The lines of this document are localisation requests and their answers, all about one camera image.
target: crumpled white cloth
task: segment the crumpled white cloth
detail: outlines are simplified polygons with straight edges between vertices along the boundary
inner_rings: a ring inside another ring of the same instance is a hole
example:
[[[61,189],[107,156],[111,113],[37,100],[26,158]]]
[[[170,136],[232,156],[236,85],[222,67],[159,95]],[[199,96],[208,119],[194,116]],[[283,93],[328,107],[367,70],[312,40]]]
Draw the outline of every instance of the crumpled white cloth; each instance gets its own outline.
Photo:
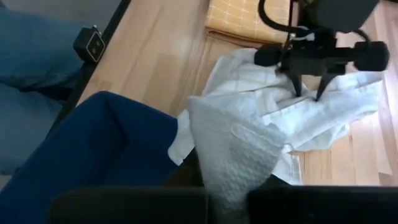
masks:
[[[286,136],[275,125],[262,124],[250,95],[191,97],[188,110],[216,222],[249,223],[246,195],[271,175]]]
[[[255,52],[239,49],[220,57],[202,98],[218,96],[228,102],[231,96],[244,95],[254,100],[262,125],[276,125],[287,136],[286,143],[296,151],[328,149],[335,139],[348,133],[350,122],[377,111],[380,73],[356,72],[336,77],[320,101],[315,102],[316,91],[303,85],[302,96],[297,98],[291,81],[283,74],[275,74],[275,67],[255,65]],[[231,105],[237,107],[236,111],[244,110],[237,103]],[[178,117],[177,136],[169,148],[174,163],[182,163],[195,146],[194,139],[189,112],[184,110]],[[292,185],[302,184],[299,159],[290,151],[284,149],[273,174]]]

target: robotic arm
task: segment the robotic arm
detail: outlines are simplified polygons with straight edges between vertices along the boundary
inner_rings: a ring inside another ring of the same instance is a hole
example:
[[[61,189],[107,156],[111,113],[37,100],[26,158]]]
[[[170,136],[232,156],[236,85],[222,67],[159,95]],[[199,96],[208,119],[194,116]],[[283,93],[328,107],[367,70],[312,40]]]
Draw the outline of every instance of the robotic arm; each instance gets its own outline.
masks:
[[[292,27],[293,1],[300,5],[298,26]],[[266,0],[259,1],[261,20],[273,29],[288,33],[283,49],[263,46],[254,57],[256,65],[280,64],[278,72],[284,72],[292,81],[296,95],[301,96],[302,75],[322,77],[317,93],[318,101],[327,85],[338,75],[346,73],[346,64],[354,62],[361,71],[380,72],[389,61],[387,45],[370,41],[360,27],[371,15],[379,0],[291,0],[289,25],[270,19],[265,10]],[[336,47],[337,32],[355,32],[364,41],[354,48]]]

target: wooden table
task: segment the wooden table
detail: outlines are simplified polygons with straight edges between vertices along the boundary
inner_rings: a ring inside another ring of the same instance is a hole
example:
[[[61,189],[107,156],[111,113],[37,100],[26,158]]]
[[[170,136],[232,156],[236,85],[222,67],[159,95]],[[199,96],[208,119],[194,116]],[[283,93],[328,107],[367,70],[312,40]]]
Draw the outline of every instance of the wooden table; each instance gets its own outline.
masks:
[[[111,91],[172,116],[200,95],[220,55],[239,48],[204,33],[208,0],[133,0],[80,98]],[[300,153],[305,184],[397,185],[398,5],[382,2],[365,30],[391,50],[380,111],[351,125],[327,151]],[[353,46],[359,38],[340,37]],[[311,78],[305,82],[317,87]]]

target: black table edge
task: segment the black table edge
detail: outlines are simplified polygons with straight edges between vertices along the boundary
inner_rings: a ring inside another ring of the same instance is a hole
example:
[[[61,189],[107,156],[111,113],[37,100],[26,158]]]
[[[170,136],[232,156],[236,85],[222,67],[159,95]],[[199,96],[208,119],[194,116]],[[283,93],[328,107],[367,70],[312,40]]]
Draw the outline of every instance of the black table edge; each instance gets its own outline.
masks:
[[[121,21],[121,19],[124,16],[124,13],[126,12],[131,0],[121,0],[119,3],[118,8],[115,10],[114,14],[112,15],[112,18],[108,25],[105,28],[105,31],[103,32],[102,39],[104,40],[105,46],[108,46],[109,42],[112,39],[112,36],[116,29],[118,28],[118,25]],[[57,118],[55,119],[50,132],[53,131],[60,122],[70,114],[73,109],[75,109],[77,103],[79,102],[81,94],[83,94],[83,91],[85,90],[91,76],[93,75],[95,68],[97,67],[97,63],[84,63],[81,68],[80,68],[80,78],[76,84],[76,87],[73,89],[69,99],[65,102],[64,106],[62,107],[61,111],[59,112]]]

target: cable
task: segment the cable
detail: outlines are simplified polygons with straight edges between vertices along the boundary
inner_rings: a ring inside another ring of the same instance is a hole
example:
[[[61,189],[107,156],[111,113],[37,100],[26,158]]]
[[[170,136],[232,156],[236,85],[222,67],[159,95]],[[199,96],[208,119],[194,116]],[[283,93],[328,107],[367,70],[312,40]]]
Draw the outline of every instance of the cable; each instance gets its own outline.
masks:
[[[289,6],[289,23],[288,23],[288,27],[291,28],[292,27],[292,23],[293,23],[293,0],[290,0],[290,6]],[[286,41],[285,41],[285,45],[284,48],[282,49],[282,52],[280,54],[280,59],[279,61],[281,62],[285,53],[287,52],[287,49],[289,48],[291,41],[290,41],[290,31],[287,32],[287,37],[286,37]]]
[[[363,30],[357,29],[357,30],[354,30],[353,32],[360,35],[365,40],[365,42],[367,42],[367,43],[371,42],[371,39]]]
[[[282,25],[282,24],[279,24],[279,23],[273,21],[272,19],[270,19],[266,14],[266,10],[264,9],[265,4],[266,4],[266,0],[259,1],[258,13],[259,13],[261,20],[265,24],[267,24],[269,27],[271,27],[275,30],[280,30],[280,31],[293,33],[293,34],[296,34],[300,30],[297,27]]]

